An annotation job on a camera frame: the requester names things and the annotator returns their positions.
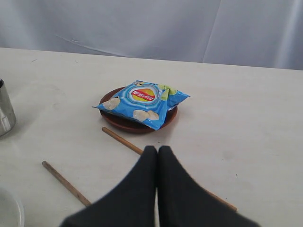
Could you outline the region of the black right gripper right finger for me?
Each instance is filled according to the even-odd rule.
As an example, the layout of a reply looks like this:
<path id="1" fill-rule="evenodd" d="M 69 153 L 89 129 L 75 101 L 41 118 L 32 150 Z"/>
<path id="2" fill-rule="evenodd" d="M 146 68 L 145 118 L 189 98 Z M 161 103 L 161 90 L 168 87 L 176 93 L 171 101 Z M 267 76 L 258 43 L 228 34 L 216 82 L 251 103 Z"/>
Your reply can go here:
<path id="1" fill-rule="evenodd" d="M 169 146 L 159 148 L 157 192 L 162 227 L 257 227 L 197 184 Z"/>

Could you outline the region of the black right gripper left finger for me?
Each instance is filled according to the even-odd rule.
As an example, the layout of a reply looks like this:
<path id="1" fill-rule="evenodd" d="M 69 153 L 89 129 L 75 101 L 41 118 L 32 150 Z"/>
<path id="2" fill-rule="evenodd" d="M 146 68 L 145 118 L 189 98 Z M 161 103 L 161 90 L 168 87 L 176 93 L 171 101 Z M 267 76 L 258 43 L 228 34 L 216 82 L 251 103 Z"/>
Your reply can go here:
<path id="1" fill-rule="evenodd" d="M 157 150 L 146 146 L 127 176 L 109 193 L 68 216 L 62 227 L 153 227 Z"/>

